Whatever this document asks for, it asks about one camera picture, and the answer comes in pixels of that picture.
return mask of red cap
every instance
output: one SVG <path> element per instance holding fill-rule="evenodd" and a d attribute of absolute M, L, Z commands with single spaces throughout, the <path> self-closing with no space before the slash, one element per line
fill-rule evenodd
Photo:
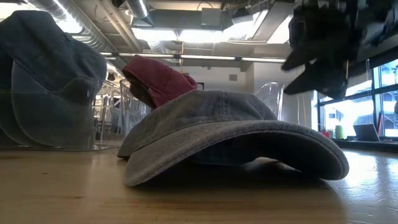
<path fill-rule="evenodd" d="M 155 107 L 160 107 L 184 93 L 196 90 L 198 86 L 196 81 L 188 75 L 183 75 L 154 59 L 139 55 L 134 56 L 123 68 L 123 74 L 127 79 L 139 80 L 147 88 L 147 93 L 153 99 Z"/>

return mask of window frame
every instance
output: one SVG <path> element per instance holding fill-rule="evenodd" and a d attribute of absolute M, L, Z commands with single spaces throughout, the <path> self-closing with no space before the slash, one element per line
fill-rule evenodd
<path fill-rule="evenodd" d="M 318 110 L 318 131 L 322 130 L 322 127 L 325 127 L 325 116 L 327 114 L 324 114 L 324 109 L 323 107 L 325 105 L 329 105 L 332 103 L 338 103 L 342 102 L 345 100 L 354 100 L 358 98 L 362 98 L 365 96 L 371 96 L 373 100 L 373 125 L 374 127 L 377 128 L 377 123 L 378 123 L 378 111 L 382 111 L 382 96 L 383 93 L 388 93 L 390 91 L 398 91 L 398 84 L 394 85 L 389 85 L 389 86 L 382 86 L 377 88 L 376 86 L 381 86 L 381 70 L 378 69 L 377 72 L 378 74 L 374 74 L 374 68 L 379 67 L 381 65 L 384 65 L 386 63 L 389 63 L 393 60 L 398 59 L 398 52 L 397 52 L 397 47 L 394 47 L 393 49 L 388 50 L 387 52 L 384 52 L 383 54 L 377 55 L 375 57 L 371 57 L 367 59 L 366 61 L 362 61 L 357 63 L 356 65 L 350 67 L 349 69 L 351 70 L 350 73 L 353 74 L 361 74 L 365 72 L 370 72 L 371 75 L 371 80 L 372 80 L 372 86 L 371 90 L 368 91 L 363 91 L 361 93 L 356 93 L 350 96 L 346 96 L 341 100 L 329 100 L 329 101 L 320 101 L 320 95 L 318 94 L 318 99 L 317 99 L 317 110 Z M 390 139 L 393 141 L 398 141 L 398 137 L 387 137 L 387 136 L 380 136 L 380 139 L 385 140 L 385 139 Z"/>

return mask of ceiling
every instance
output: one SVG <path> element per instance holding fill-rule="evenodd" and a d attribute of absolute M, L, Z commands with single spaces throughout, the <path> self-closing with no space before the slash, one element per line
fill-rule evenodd
<path fill-rule="evenodd" d="M 95 1 L 75 0 L 79 8 L 93 21 L 94 25 L 104 34 L 104 36 L 112 43 L 119 52 L 136 52 L 127 44 L 121 34 L 115 29 L 115 26 L 106 17 L 106 14 Z M 190 10 L 195 11 L 197 8 L 221 7 L 221 0 L 212 0 L 205 3 L 201 1 L 186 0 L 148 0 L 149 5 L 153 9 L 173 9 L 173 10 Z M 274 33 L 279 24 L 292 13 L 293 3 L 277 1 L 269 9 L 266 18 L 258 28 L 252 40 L 242 42 L 219 42 L 213 43 L 184 43 L 185 54 L 195 55 L 222 55 L 222 56 L 248 56 L 248 57 L 276 57 L 286 58 L 290 53 L 288 44 L 266 44 L 266 41 Z M 127 7 L 123 4 L 117 13 L 124 20 L 127 26 L 130 26 L 130 16 L 127 14 Z M 169 50 L 181 50 L 181 45 L 175 45 L 171 41 L 165 41 L 165 47 Z M 146 41 L 139 40 L 143 51 L 150 51 Z M 204 66 L 204 67 L 241 67 L 242 70 L 247 68 L 247 62 L 220 62 L 211 60 L 184 60 L 184 66 Z"/>

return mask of ductwork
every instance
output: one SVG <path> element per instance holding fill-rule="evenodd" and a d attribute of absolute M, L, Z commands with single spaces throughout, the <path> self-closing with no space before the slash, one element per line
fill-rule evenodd
<path fill-rule="evenodd" d="M 166 47 L 164 46 L 163 41 L 147 41 L 149 48 L 159 54 L 164 54 L 166 53 Z"/>
<path fill-rule="evenodd" d="M 126 3 L 133 18 L 140 19 L 142 22 L 145 22 L 149 26 L 154 25 L 149 15 L 150 9 L 147 0 L 126 0 Z"/>
<path fill-rule="evenodd" d="M 117 49 L 94 25 L 91 19 L 71 0 L 25 0 L 39 10 L 50 13 L 57 22 L 66 21 L 69 16 L 83 28 L 79 34 L 73 35 L 99 52 L 116 52 Z M 126 63 L 119 57 L 112 61 L 116 68 L 123 68 Z"/>

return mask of window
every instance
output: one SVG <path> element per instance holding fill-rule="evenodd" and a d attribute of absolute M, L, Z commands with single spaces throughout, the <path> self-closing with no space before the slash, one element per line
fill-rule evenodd
<path fill-rule="evenodd" d="M 357 93 L 362 93 L 364 91 L 372 90 L 372 77 L 369 74 L 370 72 L 363 73 L 362 75 L 358 75 L 356 77 L 350 78 L 348 82 L 348 88 L 346 91 L 346 96 L 355 95 Z M 327 102 L 332 100 L 332 98 L 327 97 L 323 94 L 319 94 L 320 102 Z"/>
<path fill-rule="evenodd" d="M 336 125 L 341 125 L 347 136 L 355 136 L 354 125 L 373 123 L 372 96 L 327 104 L 323 112 L 328 114 L 324 129 L 335 129 Z"/>
<path fill-rule="evenodd" d="M 398 59 L 372 69 L 368 66 L 366 73 L 349 80 L 345 99 L 319 94 L 319 130 L 341 125 L 347 136 L 355 136 L 354 125 L 373 124 L 381 139 L 397 140 L 397 72 Z"/>
<path fill-rule="evenodd" d="M 381 76 L 381 87 L 394 85 L 398 83 L 398 59 L 392 62 L 386 63 L 379 67 Z"/>
<path fill-rule="evenodd" d="M 394 112 L 397 103 L 398 91 L 382 93 L 382 105 L 379 112 L 381 116 L 380 135 L 385 137 L 398 137 L 398 114 Z"/>

